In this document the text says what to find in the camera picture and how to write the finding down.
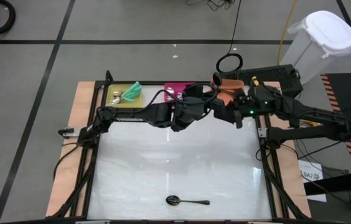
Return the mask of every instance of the white plastic jug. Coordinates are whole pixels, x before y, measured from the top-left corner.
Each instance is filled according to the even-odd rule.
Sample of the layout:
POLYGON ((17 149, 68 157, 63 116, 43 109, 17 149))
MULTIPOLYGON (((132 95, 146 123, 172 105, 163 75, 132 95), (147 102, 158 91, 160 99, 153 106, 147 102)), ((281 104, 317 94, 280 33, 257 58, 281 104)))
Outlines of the white plastic jug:
POLYGON ((313 12, 288 32, 297 36, 281 65, 298 69, 301 84, 320 74, 335 58, 351 54, 351 27, 331 12, 313 12))

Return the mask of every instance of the white label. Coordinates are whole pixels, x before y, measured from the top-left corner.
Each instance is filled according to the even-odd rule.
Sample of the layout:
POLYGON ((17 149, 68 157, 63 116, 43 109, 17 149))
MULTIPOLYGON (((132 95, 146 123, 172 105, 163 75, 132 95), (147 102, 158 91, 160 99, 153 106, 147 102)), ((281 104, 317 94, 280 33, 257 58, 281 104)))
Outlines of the white label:
MULTIPOLYGON (((300 166, 300 171, 301 175, 303 175, 305 178, 311 180, 311 181, 316 181, 316 180, 322 180, 324 176, 322 175, 322 166, 318 163, 312 162, 309 163, 307 161, 299 161, 299 166, 300 166)), ((308 182, 306 179, 302 179, 303 183, 308 182)), ((319 202, 326 202, 326 195, 310 195, 307 196, 307 199, 310 200, 316 200, 319 202)))
POLYGON ((134 122, 142 122, 144 121, 141 118, 116 118, 116 121, 134 121, 134 122))

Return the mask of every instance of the metal spoon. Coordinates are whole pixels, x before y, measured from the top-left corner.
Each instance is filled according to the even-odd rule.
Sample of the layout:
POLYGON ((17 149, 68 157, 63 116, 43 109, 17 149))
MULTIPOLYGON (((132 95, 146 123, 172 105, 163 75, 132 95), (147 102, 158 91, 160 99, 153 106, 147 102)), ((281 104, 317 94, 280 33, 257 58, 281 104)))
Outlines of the metal spoon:
POLYGON ((110 104, 118 104, 118 103, 120 103, 120 101, 121 101, 120 97, 115 97, 113 100, 111 100, 110 104))
POLYGON ((178 196, 175 195, 170 195, 166 198, 166 202, 169 205, 173 205, 176 206, 178 204, 180 204, 180 202, 191 202, 191 203, 199 203, 202 205, 210 205, 210 201, 208 200, 201 200, 201 201, 189 201, 189 200, 181 200, 178 196))

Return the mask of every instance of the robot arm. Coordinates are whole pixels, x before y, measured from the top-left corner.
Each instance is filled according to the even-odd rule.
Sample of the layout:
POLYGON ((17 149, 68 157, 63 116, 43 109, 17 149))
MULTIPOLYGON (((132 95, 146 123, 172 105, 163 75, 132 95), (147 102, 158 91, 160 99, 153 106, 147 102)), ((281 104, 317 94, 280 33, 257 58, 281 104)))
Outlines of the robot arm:
POLYGON ((247 95, 244 91, 236 92, 233 101, 228 105, 216 98, 218 91, 221 90, 216 88, 203 93, 202 85, 193 85, 184 92, 183 100, 150 103, 145 108, 100 107, 96 111, 93 124, 80 131, 78 142, 85 143, 101 133, 108 132, 115 121, 145 122, 158 128, 170 127, 178 132, 187 128, 193 121, 204 118, 210 110, 213 110, 215 118, 235 123, 236 128, 242 128, 243 118, 266 114, 275 114, 280 119, 292 123, 305 119, 322 124, 315 128, 261 129, 260 137, 266 138, 270 147, 278 148, 284 141, 291 139, 321 137, 335 141, 351 139, 351 122, 341 114, 305 106, 257 80, 252 82, 247 95))

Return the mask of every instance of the white lid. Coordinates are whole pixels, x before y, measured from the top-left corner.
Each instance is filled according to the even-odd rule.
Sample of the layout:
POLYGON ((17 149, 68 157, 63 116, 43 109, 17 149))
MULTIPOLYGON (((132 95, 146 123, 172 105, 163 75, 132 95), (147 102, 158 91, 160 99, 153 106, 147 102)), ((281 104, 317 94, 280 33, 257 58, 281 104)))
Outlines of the white lid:
POLYGON ((304 20, 307 33, 326 52, 338 54, 351 50, 351 27, 328 11, 309 14, 304 20))

